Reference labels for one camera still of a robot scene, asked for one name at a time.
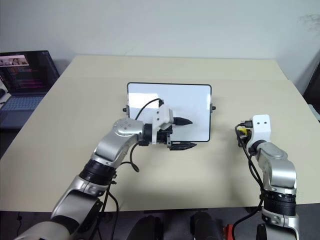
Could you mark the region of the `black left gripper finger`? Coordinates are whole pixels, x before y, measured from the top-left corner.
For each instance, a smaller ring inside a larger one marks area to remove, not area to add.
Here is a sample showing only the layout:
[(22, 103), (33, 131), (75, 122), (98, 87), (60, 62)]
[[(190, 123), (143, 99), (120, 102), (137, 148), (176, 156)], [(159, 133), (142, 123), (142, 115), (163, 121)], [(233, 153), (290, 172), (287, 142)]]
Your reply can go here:
[(176, 142), (171, 142), (169, 146), (170, 151), (184, 151), (188, 150), (191, 148), (196, 147), (197, 144), (190, 142), (190, 141), (176, 141)]
[(193, 122), (183, 117), (174, 117), (173, 124), (176, 126), (186, 126), (186, 125), (193, 124)]

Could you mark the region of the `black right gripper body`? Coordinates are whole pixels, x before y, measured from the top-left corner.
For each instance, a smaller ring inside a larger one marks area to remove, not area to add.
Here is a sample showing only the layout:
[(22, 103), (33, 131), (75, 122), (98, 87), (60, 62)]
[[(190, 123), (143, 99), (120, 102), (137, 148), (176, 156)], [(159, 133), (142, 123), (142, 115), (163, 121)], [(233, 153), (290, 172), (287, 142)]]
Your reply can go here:
[(237, 126), (236, 127), (236, 137), (238, 142), (238, 147), (242, 148), (243, 146), (246, 148), (249, 140), (252, 136), (252, 130), (248, 127)]

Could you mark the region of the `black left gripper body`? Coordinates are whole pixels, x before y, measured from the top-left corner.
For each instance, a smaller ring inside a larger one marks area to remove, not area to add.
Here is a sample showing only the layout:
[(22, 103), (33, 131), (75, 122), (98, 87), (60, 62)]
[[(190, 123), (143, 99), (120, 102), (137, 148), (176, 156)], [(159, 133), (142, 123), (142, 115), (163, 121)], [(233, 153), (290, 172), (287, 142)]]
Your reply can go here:
[(166, 145), (170, 151), (176, 151), (176, 145), (171, 141), (171, 135), (173, 133), (173, 127), (169, 126), (166, 129), (160, 129), (156, 135), (156, 143)]

